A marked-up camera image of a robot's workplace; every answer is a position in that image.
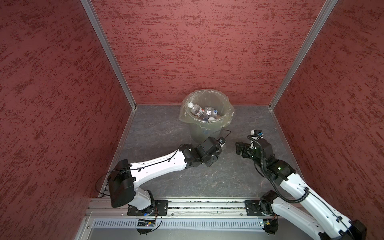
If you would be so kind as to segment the blue label Pocari bottle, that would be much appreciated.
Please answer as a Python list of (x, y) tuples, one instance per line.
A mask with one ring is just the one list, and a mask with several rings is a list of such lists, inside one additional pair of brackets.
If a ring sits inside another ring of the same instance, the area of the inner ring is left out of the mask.
[(218, 111), (213, 107), (205, 107), (204, 109), (204, 118), (215, 118), (218, 115)]

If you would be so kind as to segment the red white label water bottle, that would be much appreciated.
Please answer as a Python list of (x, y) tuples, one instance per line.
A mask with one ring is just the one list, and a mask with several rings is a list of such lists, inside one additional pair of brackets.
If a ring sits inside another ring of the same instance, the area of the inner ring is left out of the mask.
[(198, 118), (204, 115), (204, 109), (200, 107), (198, 104), (189, 102), (188, 108), (191, 110), (191, 113)]

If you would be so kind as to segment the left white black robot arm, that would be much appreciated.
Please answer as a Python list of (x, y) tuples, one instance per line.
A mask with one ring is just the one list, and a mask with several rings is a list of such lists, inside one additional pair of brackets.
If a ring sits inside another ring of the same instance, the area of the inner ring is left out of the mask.
[(139, 163), (129, 163), (127, 159), (119, 161), (107, 177), (112, 208), (130, 205), (146, 214), (153, 213), (156, 208), (153, 194), (141, 189), (141, 185), (202, 164), (210, 167), (218, 160), (225, 143), (224, 137), (209, 137), (196, 147), (183, 144), (172, 153), (153, 160)]

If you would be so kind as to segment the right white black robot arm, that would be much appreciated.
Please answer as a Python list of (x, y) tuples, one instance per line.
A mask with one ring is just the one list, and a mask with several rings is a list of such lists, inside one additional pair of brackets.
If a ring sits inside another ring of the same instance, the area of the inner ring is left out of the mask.
[(275, 157), (268, 141), (256, 134), (247, 138), (249, 144), (236, 143), (237, 155), (252, 160), (257, 172), (273, 187), (260, 198), (257, 207), (246, 202), (247, 210), (271, 217), (264, 222), (265, 232), (274, 234), (278, 218), (283, 217), (313, 240), (366, 239), (367, 227), (328, 204), (287, 162)]

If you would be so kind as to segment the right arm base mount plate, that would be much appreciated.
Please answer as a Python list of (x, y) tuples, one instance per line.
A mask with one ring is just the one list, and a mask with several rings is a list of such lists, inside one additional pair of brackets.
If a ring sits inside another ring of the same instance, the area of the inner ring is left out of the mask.
[(248, 217), (280, 217), (272, 209), (272, 201), (246, 200), (244, 203)]

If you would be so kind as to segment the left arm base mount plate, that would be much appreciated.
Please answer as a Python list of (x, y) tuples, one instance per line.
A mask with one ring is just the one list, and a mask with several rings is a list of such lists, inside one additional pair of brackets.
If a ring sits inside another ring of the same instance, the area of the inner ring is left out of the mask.
[(168, 212), (169, 201), (168, 200), (155, 200), (155, 206), (149, 210), (138, 210), (136, 207), (128, 205), (128, 216), (154, 216), (157, 215), (166, 216)]

